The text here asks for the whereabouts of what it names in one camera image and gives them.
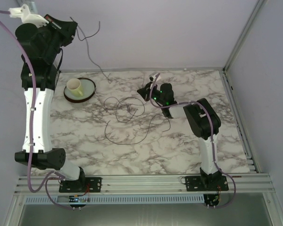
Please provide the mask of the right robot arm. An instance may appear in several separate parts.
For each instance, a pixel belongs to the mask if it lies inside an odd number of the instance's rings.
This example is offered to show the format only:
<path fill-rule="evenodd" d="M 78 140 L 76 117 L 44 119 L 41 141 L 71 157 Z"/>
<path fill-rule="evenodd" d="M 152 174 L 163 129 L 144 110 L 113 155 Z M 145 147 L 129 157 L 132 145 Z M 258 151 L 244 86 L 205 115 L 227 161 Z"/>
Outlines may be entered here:
<path fill-rule="evenodd" d="M 215 165 L 217 134 L 221 121 L 209 102 L 202 98 L 194 103 L 180 105 L 175 101 L 170 83 L 162 84 L 158 90 L 157 85 L 149 82 L 138 89 L 137 93 L 146 102 L 155 101 L 165 117 L 186 119 L 193 134 L 198 138 L 201 153 L 200 175 L 184 178 L 187 191 L 227 191 L 227 179 Z"/>

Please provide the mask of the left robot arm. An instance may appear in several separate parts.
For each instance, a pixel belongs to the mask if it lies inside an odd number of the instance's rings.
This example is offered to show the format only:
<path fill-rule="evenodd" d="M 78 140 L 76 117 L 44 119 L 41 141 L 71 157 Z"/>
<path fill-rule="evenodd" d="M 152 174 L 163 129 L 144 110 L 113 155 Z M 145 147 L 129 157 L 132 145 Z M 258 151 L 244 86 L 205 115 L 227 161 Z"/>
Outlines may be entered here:
<path fill-rule="evenodd" d="M 26 132 L 22 150 L 15 161 L 32 168 L 49 170 L 61 179 L 61 193 L 80 193 L 86 189 L 83 169 L 66 159 L 63 148 L 53 148 L 50 140 L 50 107 L 59 78 L 56 56 L 73 41 L 76 22 L 45 15 L 37 22 L 25 22 L 16 31 L 24 62 L 21 80 L 26 100 Z"/>

